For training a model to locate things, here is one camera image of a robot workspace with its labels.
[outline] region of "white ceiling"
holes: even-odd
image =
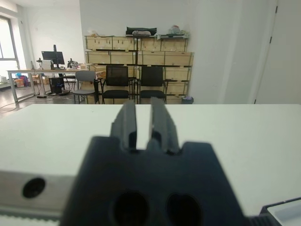
[[[79,6],[79,0],[10,0],[23,7]]]

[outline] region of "office chair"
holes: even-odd
[[[77,82],[80,81],[90,81],[93,82],[94,84],[94,89],[89,89],[89,90],[84,90],[84,89],[79,89],[79,90],[74,90],[73,91],[73,96],[74,96],[74,103],[76,103],[75,96],[79,97],[79,104],[80,104],[80,96],[86,96],[87,97],[87,104],[88,104],[88,96],[94,95],[94,102],[99,101],[99,94],[98,94],[98,82],[96,80],[96,74],[95,72],[92,71],[79,71],[75,73],[75,78]]]
[[[104,92],[104,85],[107,86],[128,86],[128,90],[107,90]],[[130,98],[130,86],[128,79],[128,68],[127,66],[106,66],[106,78],[104,82],[101,82],[102,93],[103,93],[103,104],[104,99],[128,99]]]
[[[142,67],[141,79],[139,80],[139,103],[141,104],[142,98],[151,98],[157,97],[159,99],[164,99],[164,103],[166,103],[166,94],[167,94],[167,85],[163,80],[163,68],[162,67]],[[162,87],[161,90],[142,90],[141,86],[155,86]]]

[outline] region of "chair backrest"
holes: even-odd
[[[107,66],[106,83],[107,86],[128,86],[127,66]]]
[[[162,86],[163,67],[142,67],[141,86]]]
[[[77,81],[94,81],[96,74],[92,71],[79,71],[75,73],[75,78]]]

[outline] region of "desk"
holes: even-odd
[[[301,196],[301,105],[166,107],[180,146],[186,141],[213,145],[245,214]],[[91,137],[109,136],[120,108],[31,105],[4,117],[0,170],[76,175]],[[147,145],[150,112],[150,105],[136,105],[138,148]]]
[[[11,70],[11,71],[8,71],[9,82],[10,82],[11,90],[13,92],[14,100],[15,100],[15,102],[18,102],[18,100],[20,100],[20,99],[24,99],[24,98],[32,97],[32,96],[36,95],[35,90],[34,90],[33,80],[32,80],[32,74],[42,74],[42,73],[75,74],[78,71],[86,71],[86,69],[67,69],[67,70],[24,69],[24,70]],[[15,86],[14,86],[14,83],[13,83],[13,77],[12,77],[13,73],[27,73],[29,75],[29,79],[30,79],[30,83],[31,83],[31,87],[32,87],[32,93],[27,94],[27,95],[22,96],[22,97],[17,97],[16,89],[15,89]],[[44,83],[43,83],[42,77],[39,76],[39,78],[40,78],[40,84],[41,84],[41,92],[43,94],[45,94],[45,88],[44,88]]]

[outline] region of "computer monitor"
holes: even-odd
[[[52,60],[54,64],[64,65],[64,57],[62,52],[51,52],[51,51],[42,51],[42,56],[44,60]]]

